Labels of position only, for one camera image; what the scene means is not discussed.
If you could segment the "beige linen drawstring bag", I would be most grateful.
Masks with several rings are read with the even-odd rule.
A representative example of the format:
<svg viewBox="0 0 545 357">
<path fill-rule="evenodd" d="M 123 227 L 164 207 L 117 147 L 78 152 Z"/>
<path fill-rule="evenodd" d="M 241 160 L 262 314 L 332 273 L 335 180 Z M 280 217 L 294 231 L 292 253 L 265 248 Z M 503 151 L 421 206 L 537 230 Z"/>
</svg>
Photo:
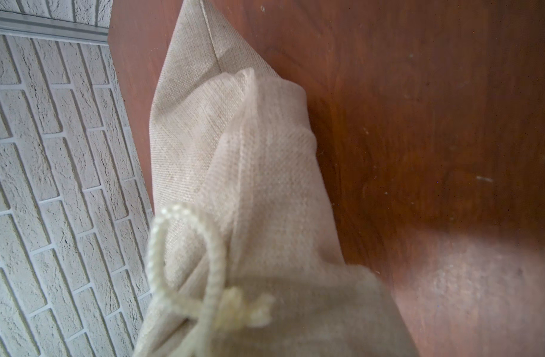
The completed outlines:
<svg viewBox="0 0 545 357">
<path fill-rule="evenodd" d="M 136 356 L 416 356 L 345 263 L 307 96 L 207 1 L 184 1 L 153 98 L 152 299 Z"/>
</svg>

